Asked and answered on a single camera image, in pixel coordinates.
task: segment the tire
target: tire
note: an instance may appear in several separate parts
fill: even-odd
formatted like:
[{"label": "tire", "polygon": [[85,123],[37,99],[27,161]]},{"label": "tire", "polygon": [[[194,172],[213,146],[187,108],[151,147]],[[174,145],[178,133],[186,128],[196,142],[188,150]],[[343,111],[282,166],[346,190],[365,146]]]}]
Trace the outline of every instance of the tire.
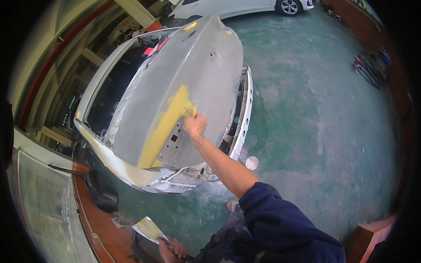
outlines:
[{"label": "tire", "polygon": [[303,6],[299,0],[278,0],[275,7],[283,16],[297,16],[303,11]]}]

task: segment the pipe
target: pipe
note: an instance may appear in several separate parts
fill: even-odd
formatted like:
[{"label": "pipe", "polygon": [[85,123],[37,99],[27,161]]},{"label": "pipe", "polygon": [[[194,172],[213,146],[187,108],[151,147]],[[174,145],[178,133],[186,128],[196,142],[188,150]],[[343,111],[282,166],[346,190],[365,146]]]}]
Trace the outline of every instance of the pipe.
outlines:
[{"label": "pipe", "polygon": [[25,101],[24,107],[22,109],[21,118],[19,120],[19,128],[23,131],[26,131],[26,125],[29,118],[29,113],[31,112],[32,106],[34,104],[35,98],[40,90],[41,84],[43,83],[47,73],[50,71],[53,64],[56,62],[59,55],[63,52],[63,50],[67,47],[67,45],[79,34],[79,32],[85,28],[92,20],[94,20],[98,15],[108,9],[114,3],[113,0],[109,0],[106,3],[99,6],[95,9],[92,13],[87,15],[82,21],[80,21],[75,27],[73,27],[69,33],[64,37],[63,41],[61,41],[51,55],[48,57],[47,61],[44,63],[43,67],[41,68],[40,72],[37,75],[37,78],[34,81],[34,84],[29,91],[28,97]]}]

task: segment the car body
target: car body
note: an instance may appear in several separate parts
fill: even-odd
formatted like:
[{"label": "car body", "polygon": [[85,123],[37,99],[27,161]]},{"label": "car body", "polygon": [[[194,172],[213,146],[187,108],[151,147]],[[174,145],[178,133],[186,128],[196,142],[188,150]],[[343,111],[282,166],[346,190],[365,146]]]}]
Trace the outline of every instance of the car body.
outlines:
[{"label": "car body", "polygon": [[182,193],[213,175],[183,130],[182,107],[196,106],[207,117],[205,136],[237,160],[252,102],[241,42],[210,15],[118,46],[87,86],[74,123],[105,166],[128,185]]},{"label": "car body", "polygon": [[[294,0],[297,6],[295,13],[302,10],[314,8],[312,0]],[[276,7],[285,6],[286,15],[288,7],[291,7],[291,0],[180,0],[168,17],[170,19],[197,19],[198,17],[216,14],[220,19],[229,18],[248,13],[275,11]]]}]

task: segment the green epoxy floor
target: green epoxy floor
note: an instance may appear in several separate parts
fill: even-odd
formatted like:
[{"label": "green epoxy floor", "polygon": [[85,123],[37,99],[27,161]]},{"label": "green epoxy floor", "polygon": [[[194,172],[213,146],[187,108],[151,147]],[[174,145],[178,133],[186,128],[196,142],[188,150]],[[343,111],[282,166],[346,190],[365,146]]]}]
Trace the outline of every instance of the green epoxy floor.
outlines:
[{"label": "green epoxy floor", "polygon": [[[356,40],[323,19],[332,21],[316,6],[298,17],[265,12],[224,23],[240,37],[254,82],[240,158],[257,156],[261,181],[344,241],[358,223],[387,213],[399,133],[390,91],[375,89],[352,69]],[[144,193],[100,169],[101,185],[119,193],[126,220],[148,215],[191,255],[222,227],[225,203],[234,199],[220,182],[181,195]]]}]

